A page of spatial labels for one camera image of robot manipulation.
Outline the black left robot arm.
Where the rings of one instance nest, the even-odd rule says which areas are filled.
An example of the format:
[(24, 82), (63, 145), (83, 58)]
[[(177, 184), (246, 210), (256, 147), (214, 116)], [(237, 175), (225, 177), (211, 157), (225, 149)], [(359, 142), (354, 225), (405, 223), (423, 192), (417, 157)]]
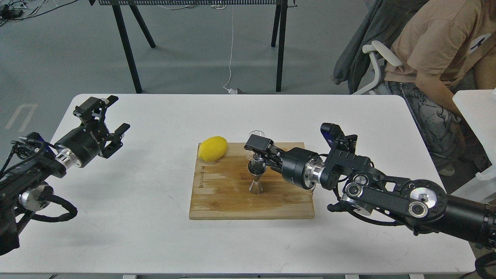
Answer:
[(7, 163), (14, 154), (20, 162), (11, 167), (4, 164), (1, 169), (2, 255), (19, 248), (19, 235), (30, 220), (62, 222), (76, 217), (77, 208), (55, 195), (46, 178), (62, 178), (71, 166), (85, 167), (95, 157), (109, 158), (122, 147), (122, 137), (130, 125), (123, 123), (111, 133), (105, 124), (107, 109), (117, 101), (114, 95), (90, 97), (76, 106), (73, 115), (81, 124), (55, 144), (36, 132), (12, 142)]

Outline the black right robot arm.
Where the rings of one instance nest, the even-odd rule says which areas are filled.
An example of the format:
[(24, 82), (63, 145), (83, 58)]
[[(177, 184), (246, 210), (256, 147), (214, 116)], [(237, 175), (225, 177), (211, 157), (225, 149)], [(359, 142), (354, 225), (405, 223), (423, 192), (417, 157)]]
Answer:
[(328, 122), (320, 132), (330, 147), (328, 154), (285, 151), (256, 134), (244, 149), (292, 185), (333, 191), (338, 202), (327, 206), (330, 212), (347, 212), (378, 226), (406, 226), (416, 236), (441, 232), (477, 248), (495, 249), (494, 205), (449, 195), (430, 180), (387, 176), (370, 158), (356, 155), (357, 135), (346, 136), (339, 125)]

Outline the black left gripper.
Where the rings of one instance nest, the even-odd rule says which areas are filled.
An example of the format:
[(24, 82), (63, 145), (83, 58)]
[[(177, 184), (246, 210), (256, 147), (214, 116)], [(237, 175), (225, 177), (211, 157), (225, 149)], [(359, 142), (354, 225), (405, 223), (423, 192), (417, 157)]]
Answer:
[(123, 123), (115, 132), (109, 133), (105, 124), (107, 108), (119, 98), (110, 95), (107, 98), (89, 97), (80, 106), (76, 106), (73, 115), (81, 121), (79, 127), (71, 130), (55, 143), (58, 151), (70, 150), (76, 156), (76, 166), (82, 168), (95, 157), (110, 158), (122, 146), (124, 133), (131, 127)]

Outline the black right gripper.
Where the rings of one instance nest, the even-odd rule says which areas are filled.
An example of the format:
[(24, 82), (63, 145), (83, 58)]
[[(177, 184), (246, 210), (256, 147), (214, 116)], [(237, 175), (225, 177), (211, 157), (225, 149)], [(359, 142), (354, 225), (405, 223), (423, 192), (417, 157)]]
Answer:
[(275, 146), (273, 140), (257, 135), (251, 135), (243, 148), (254, 151), (256, 161), (282, 174), (283, 179), (293, 185), (312, 189), (321, 183), (324, 162), (318, 153), (302, 148), (285, 151)]

